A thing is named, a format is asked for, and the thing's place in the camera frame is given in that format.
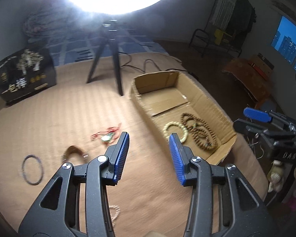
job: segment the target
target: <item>tripod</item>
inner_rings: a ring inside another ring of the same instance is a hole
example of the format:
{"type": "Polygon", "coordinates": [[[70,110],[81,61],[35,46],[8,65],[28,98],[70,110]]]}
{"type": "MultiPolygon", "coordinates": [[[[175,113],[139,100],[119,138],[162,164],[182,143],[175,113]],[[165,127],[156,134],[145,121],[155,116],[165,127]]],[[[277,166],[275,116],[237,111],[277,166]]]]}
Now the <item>tripod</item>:
{"type": "Polygon", "coordinates": [[[123,96],[123,87],[122,87],[122,79],[121,79],[121,68],[120,68],[120,58],[118,55],[118,42],[116,40],[116,20],[110,20],[111,24],[103,24],[104,29],[102,30],[102,40],[100,43],[100,47],[96,51],[95,59],[92,63],[92,67],[90,69],[87,84],[91,83],[94,79],[92,79],[92,75],[94,74],[95,68],[99,62],[99,59],[103,53],[104,48],[108,44],[110,46],[112,52],[112,58],[114,63],[114,73],[116,77],[117,89],[120,96],[123,96]]]}

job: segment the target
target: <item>black cable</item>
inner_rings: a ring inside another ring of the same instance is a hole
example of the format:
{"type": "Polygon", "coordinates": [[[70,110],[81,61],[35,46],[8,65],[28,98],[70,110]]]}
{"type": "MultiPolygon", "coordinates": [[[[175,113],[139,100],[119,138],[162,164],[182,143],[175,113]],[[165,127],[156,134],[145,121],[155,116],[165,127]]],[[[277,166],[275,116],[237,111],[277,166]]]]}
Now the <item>black cable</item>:
{"type": "Polygon", "coordinates": [[[185,69],[166,69],[165,71],[169,71],[169,70],[177,70],[177,71],[182,71],[182,72],[186,72],[188,73],[189,75],[191,75],[192,77],[194,77],[198,82],[200,81],[200,79],[198,78],[197,75],[195,75],[193,72],[191,71],[187,71],[185,69]]]}
{"type": "MultiPolygon", "coordinates": [[[[132,65],[129,65],[129,63],[130,62],[132,62],[132,60],[133,60],[133,57],[130,55],[130,54],[128,54],[128,53],[125,53],[125,52],[119,52],[119,53],[121,53],[121,54],[126,54],[126,55],[128,55],[129,56],[129,61],[127,62],[127,63],[125,63],[124,65],[122,65],[121,66],[121,68],[123,68],[123,67],[131,67],[131,68],[134,68],[134,69],[137,69],[137,70],[139,70],[140,72],[142,72],[142,73],[146,73],[146,64],[147,64],[147,62],[152,62],[153,63],[153,65],[155,65],[155,67],[159,70],[159,71],[162,71],[161,69],[160,69],[160,67],[152,60],[152,59],[147,59],[147,60],[145,60],[144,61],[144,69],[140,69],[140,68],[138,68],[138,67],[135,67],[135,66],[132,66],[132,65]]],[[[199,78],[197,77],[197,75],[195,75],[193,72],[191,72],[191,71],[187,71],[187,70],[185,70],[185,69],[166,69],[165,71],[169,71],[169,70],[177,70],[177,71],[182,71],[182,72],[186,72],[186,73],[188,73],[189,75],[191,75],[192,77],[194,77],[197,81],[199,81],[199,78]]]]}
{"type": "Polygon", "coordinates": [[[43,164],[42,164],[41,160],[40,160],[37,156],[35,156],[35,155],[27,155],[27,156],[24,158],[23,163],[22,163],[22,175],[23,175],[24,180],[25,180],[28,184],[30,184],[30,185],[38,185],[38,184],[40,184],[41,181],[43,180],[43,176],[44,176],[44,169],[43,169],[43,164]],[[32,182],[30,182],[30,181],[27,179],[26,174],[25,174],[25,171],[24,171],[24,165],[25,165],[25,162],[26,162],[26,160],[29,159],[29,158],[34,158],[34,159],[36,159],[37,162],[38,162],[39,165],[40,165],[40,168],[41,168],[41,177],[40,177],[40,179],[39,179],[37,182],[35,182],[35,183],[32,183],[32,182]]]}
{"type": "Polygon", "coordinates": [[[139,71],[142,72],[142,73],[145,73],[145,71],[143,71],[142,69],[140,69],[140,68],[138,68],[138,67],[135,67],[135,66],[132,66],[132,65],[129,65],[129,63],[131,63],[132,60],[133,60],[133,57],[132,57],[130,54],[125,53],[125,52],[118,52],[118,53],[126,54],[126,55],[128,55],[128,57],[129,57],[129,61],[126,62],[124,65],[121,65],[121,68],[124,68],[124,67],[130,67],[130,68],[137,69],[137,70],[139,70],[139,71]]]}
{"type": "Polygon", "coordinates": [[[158,67],[158,65],[157,65],[152,59],[147,59],[147,60],[144,61],[144,72],[146,72],[146,64],[147,64],[148,61],[151,61],[151,62],[153,63],[153,65],[155,65],[155,67],[156,67],[159,71],[162,71],[162,70],[158,67]]]}

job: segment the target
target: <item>black bangle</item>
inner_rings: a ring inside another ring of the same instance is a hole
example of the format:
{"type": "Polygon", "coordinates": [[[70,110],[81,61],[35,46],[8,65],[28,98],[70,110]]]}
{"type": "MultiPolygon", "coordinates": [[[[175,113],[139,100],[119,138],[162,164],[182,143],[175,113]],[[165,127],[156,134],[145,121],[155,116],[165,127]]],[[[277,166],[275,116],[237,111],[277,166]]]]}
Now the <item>black bangle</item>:
{"type": "Polygon", "coordinates": [[[23,174],[23,178],[24,178],[24,180],[25,180],[28,184],[30,184],[30,185],[38,185],[38,184],[40,184],[41,181],[43,180],[43,176],[44,176],[44,169],[43,169],[43,164],[42,164],[41,160],[40,160],[37,156],[35,156],[35,155],[28,155],[28,156],[26,156],[25,159],[23,160],[23,163],[22,163],[22,174],[23,174]],[[41,173],[41,177],[40,177],[40,179],[39,179],[37,182],[35,182],[35,183],[30,182],[30,181],[26,178],[26,174],[25,174],[25,172],[24,172],[25,161],[26,161],[27,159],[29,159],[29,158],[34,158],[34,159],[37,160],[37,162],[38,162],[39,165],[40,165],[41,172],[42,172],[42,173],[41,173]]]}

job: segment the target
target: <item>screw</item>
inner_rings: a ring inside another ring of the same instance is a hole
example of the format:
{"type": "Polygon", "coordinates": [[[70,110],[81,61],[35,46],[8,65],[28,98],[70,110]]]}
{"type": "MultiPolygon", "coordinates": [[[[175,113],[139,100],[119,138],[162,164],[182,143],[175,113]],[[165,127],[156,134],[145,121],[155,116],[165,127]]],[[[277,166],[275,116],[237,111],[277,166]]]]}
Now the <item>screw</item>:
{"type": "Polygon", "coordinates": [[[63,168],[63,169],[69,169],[69,168],[71,168],[71,164],[70,164],[70,163],[64,163],[64,164],[62,165],[62,168],[63,168]]]}
{"type": "Polygon", "coordinates": [[[98,162],[104,162],[106,161],[108,158],[105,155],[101,155],[97,157],[98,162]]]}
{"type": "Polygon", "coordinates": [[[296,132],[296,128],[295,128],[294,125],[290,124],[290,125],[288,126],[288,128],[290,129],[291,132],[296,132]]]}
{"type": "Polygon", "coordinates": [[[228,165],[227,165],[227,168],[228,168],[229,170],[233,171],[233,170],[236,169],[236,166],[233,165],[233,164],[228,164],[228,165]]]}
{"type": "Polygon", "coordinates": [[[193,161],[193,162],[201,162],[201,161],[202,161],[202,158],[199,157],[199,156],[193,156],[193,157],[192,157],[192,161],[193,161]]]}

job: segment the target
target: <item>window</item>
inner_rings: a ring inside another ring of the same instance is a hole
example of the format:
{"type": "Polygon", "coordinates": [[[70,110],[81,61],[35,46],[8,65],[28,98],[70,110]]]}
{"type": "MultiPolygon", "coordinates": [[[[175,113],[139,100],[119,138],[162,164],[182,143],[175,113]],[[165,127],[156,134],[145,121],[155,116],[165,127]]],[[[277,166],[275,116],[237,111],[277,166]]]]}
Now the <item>window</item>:
{"type": "Polygon", "coordinates": [[[282,16],[271,45],[296,70],[296,26],[284,16],[282,16]]]}

